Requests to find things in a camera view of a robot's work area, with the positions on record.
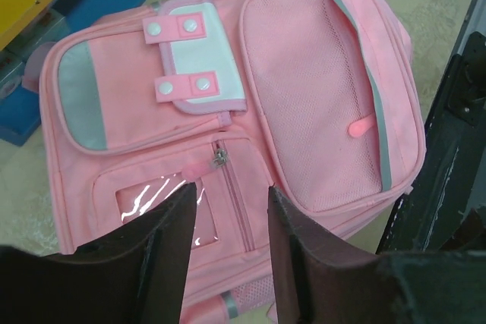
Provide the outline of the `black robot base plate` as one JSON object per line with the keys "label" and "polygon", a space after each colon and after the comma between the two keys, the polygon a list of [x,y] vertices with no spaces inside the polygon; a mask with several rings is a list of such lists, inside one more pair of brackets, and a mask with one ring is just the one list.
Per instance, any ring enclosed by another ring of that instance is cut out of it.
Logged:
{"label": "black robot base plate", "polygon": [[395,203],[378,252],[436,250],[471,209],[485,208],[485,36],[471,33],[447,65],[425,122],[426,156]]}

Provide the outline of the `pink student backpack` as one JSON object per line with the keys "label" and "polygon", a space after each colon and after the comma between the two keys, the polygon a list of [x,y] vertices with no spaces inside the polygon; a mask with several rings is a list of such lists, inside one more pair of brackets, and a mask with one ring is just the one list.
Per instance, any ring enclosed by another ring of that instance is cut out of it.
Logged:
{"label": "pink student backpack", "polygon": [[276,317],[267,193],[339,237],[411,189],[425,136],[385,0],[165,0],[40,46],[62,253],[197,187],[181,321]]}

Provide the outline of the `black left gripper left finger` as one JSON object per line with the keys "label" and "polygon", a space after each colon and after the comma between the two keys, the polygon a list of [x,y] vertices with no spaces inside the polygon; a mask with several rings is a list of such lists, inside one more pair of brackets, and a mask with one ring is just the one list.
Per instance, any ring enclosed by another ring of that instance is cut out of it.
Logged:
{"label": "black left gripper left finger", "polygon": [[3,323],[177,323],[197,188],[168,199],[71,255],[1,247]]}

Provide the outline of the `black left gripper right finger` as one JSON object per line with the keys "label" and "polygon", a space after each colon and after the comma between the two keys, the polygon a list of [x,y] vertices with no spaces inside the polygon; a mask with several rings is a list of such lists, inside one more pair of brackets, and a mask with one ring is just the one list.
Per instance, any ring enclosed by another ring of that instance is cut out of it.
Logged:
{"label": "black left gripper right finger", "polygon": [[483,323],[485,223],[472,210],[438,250],[374,254],[352,246],[268,191],[281,323]]}

